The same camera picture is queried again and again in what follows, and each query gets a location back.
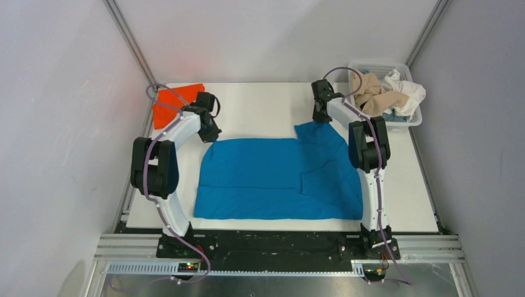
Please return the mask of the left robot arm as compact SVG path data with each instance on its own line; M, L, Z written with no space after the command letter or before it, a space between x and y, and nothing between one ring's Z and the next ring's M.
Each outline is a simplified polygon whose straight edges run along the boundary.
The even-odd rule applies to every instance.
M138 137L133 142L131 186L138 189L155 208L163 222L163 232L174 237L171 249L180 257L189 257L195 250L195 240L186 235L191 223L184 214L176 189L180 180L177 150L197 134L203 143L213 143L222 132L215 122L220 112L218 98L209 92L199 92L188 103L170 90L180 101L178 107L153 100L156 105L176 111L176 116L154 138Z

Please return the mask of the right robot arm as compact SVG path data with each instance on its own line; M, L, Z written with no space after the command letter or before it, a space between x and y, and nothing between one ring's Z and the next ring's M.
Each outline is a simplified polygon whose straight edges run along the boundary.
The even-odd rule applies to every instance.
M399 260L399 246L392 236L384 201L384 176L391 156L385 120L364 115L326 79L313 82L311 89L313 120L328 123L335 119L349 133L349 160L360 178L363 198L360 252L367 259Z

